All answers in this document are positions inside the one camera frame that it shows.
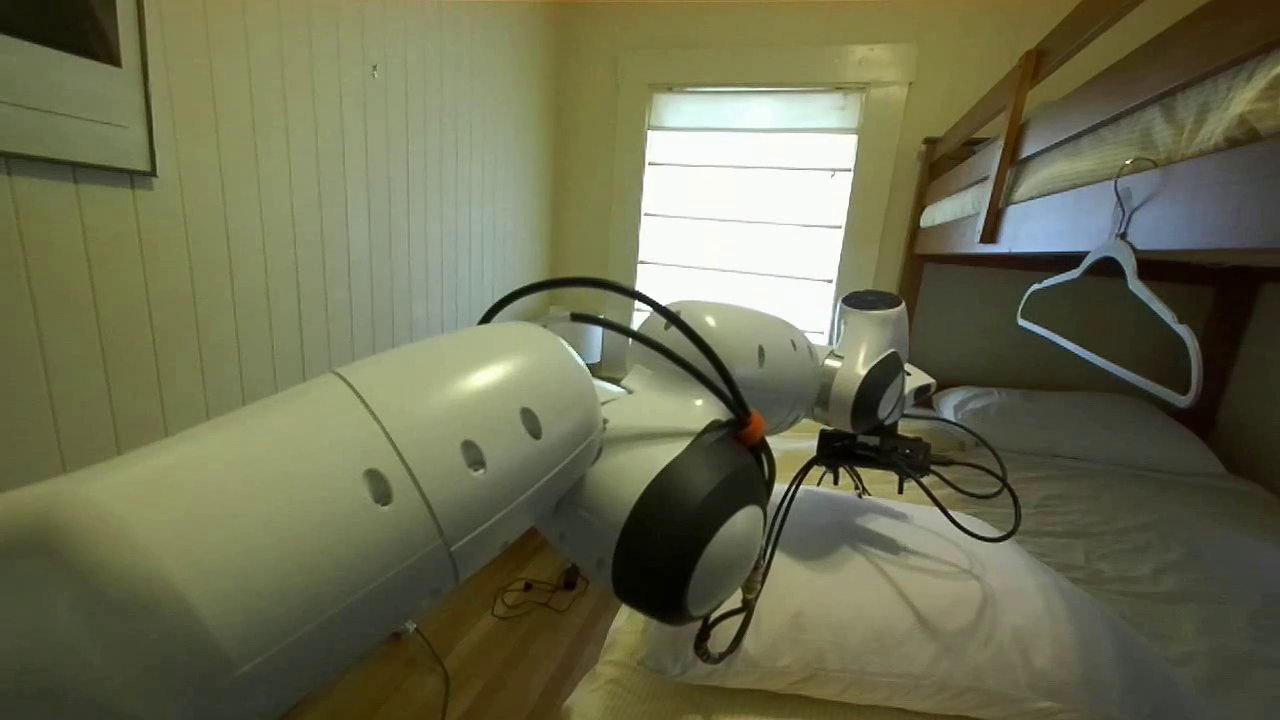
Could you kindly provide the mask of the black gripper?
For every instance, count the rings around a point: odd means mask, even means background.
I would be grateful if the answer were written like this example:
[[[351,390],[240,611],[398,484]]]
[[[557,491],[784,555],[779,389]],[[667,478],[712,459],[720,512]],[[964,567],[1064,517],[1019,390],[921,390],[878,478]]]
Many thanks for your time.
[[[818,441],[818,459],[823,466],[888,466],[898,475],[925,475],[931,466],[931,452],[915,437],[898,437],[898,430],[823,430]]]

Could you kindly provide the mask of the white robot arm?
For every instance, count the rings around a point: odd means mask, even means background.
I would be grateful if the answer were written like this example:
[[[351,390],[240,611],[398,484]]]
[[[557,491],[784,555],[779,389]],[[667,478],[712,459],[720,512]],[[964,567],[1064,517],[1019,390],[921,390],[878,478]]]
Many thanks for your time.
[[[403,343],[0,497],[4,720],[278,720],[539,533],[652,621],[769,548],[769,441],[852,419],[882,316],[823,356],[683,298],[609,385],[546,323]]]

